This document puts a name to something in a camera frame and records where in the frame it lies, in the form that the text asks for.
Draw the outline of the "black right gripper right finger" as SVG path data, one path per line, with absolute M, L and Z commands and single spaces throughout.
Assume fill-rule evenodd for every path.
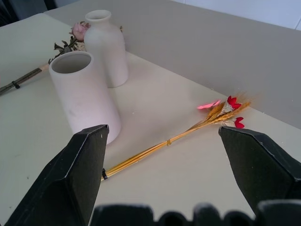
M 266 134 L 219 128 L 235 181 L 253 212 L 262 205 L 301 204 L 301 163 Z

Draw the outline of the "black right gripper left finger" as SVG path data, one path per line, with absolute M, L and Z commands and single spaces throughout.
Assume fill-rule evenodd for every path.
M 86 226 L 101 183 L 108 125 L 72 136 L 42 170 L 7 226 Z

